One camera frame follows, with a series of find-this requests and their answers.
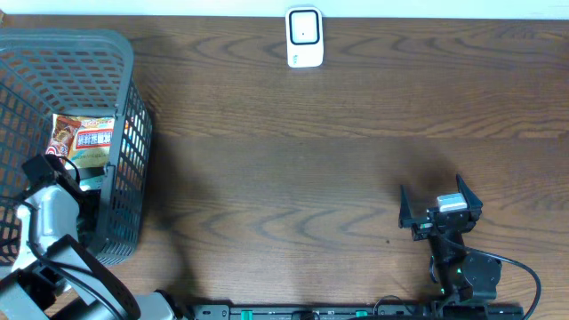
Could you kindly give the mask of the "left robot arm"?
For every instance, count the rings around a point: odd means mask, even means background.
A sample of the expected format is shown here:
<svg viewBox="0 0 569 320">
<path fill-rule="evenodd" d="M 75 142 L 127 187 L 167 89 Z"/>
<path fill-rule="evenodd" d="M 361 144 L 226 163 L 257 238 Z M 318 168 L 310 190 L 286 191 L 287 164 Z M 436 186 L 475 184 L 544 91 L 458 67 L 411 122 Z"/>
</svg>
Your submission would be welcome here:
<svg viewBox="0 0 569 320">
<path fill-rule="evenodd" d="M 93 198 L 55 155 L 22 165 L 31 186 L 8 198 L 22 223 L 19 255 L 1 281 L 1 310 L 9 319 L 45 319 L 65 291 L 78 297 L 56 319 L 190 319 L 167 292 L 133 295 L 78 241 L 76 221 Z"/>
</svg>

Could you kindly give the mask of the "red snack bar wrapper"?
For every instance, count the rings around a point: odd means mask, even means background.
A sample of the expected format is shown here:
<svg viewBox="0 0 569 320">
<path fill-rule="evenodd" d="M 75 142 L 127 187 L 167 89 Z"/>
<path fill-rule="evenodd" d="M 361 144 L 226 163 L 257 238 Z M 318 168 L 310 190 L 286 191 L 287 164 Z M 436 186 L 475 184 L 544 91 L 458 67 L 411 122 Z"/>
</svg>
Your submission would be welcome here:
<svg viewBox="0 0 569 320">
<path fill-rule="evenodd" d="M 82 118 L 79 116 L 54 114 L 52 116 L 52 133 L 45 153 L 71 158 L 74 141 L 81 127 Z"/>
</svg>

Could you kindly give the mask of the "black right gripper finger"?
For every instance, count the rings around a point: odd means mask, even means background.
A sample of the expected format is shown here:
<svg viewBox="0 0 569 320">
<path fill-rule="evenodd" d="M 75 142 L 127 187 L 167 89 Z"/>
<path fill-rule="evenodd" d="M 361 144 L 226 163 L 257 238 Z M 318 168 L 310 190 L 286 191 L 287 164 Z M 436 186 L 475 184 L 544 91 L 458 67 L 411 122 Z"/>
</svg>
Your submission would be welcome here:
<svg viewBox="0 0 569 320">
<path fill-rule="evenodd" d="M 477 197 L 477 195 L 467 186 L 464 179 L 459 173 L 456 174 L 457 187 L 459 192 L 465 199 L 467 204 L 467 209 L 472 220 L 479 220 L 482 214 L 482 208 L 484 206 L 483 202 Z"/>
<path fill-rule="evenodd" d="M 415 223 L 412 207 L 407 196 L 405 187 L 400 186 L 400 211 L 398 215 L 398 226 L 400 228 L 410 228 Z"/>
</svg>

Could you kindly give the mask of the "yellow snack bag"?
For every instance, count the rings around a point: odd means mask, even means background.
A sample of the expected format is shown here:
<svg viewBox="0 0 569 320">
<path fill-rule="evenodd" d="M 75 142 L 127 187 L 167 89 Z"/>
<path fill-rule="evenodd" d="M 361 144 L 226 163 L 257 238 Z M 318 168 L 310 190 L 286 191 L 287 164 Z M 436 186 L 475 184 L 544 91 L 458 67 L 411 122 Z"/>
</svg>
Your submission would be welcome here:
<svg viewBox="0 0 569 320">
<path fill-rule="evenodd" d="M 75 116 L 80 123 L 67 158 L 79 169 L 104 167 L 114 133 L 113 117 Z"/>
</svg>

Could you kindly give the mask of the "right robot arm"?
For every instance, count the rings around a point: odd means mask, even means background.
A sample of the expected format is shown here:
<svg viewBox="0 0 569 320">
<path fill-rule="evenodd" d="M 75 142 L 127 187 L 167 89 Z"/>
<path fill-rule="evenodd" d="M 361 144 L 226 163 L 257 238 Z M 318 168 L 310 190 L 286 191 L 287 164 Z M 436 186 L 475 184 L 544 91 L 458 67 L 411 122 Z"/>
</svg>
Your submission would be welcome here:
<svg viewBox="0 0 569 320">
<path fill-rule="evenodd" d="M 479 302 L 497 297 L 501 263 L 466 248 L 463 235 L 479 220 L 483 202 L 456 176 L 458 191 L 437 197 L 437 205 L 424 214 L 413 214 L 405 188 L 401 190 L 400 228 L 409 228 L 414 241 L 427 240 L 431 250 L 431 278 L 441 284 L 443 295 L 454 302 Z"/>
</svg>

